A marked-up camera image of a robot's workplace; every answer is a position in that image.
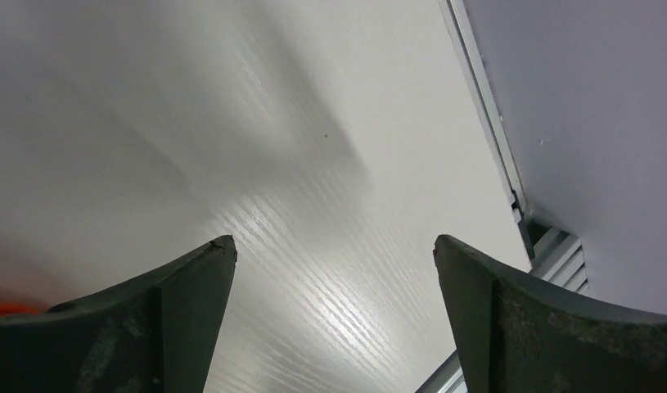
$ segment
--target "orange object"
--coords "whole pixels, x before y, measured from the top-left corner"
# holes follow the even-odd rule
[[[10,314],[39,314],[41,311],[27,305],[15,305],[11,303],[0,303],[0,317]]]

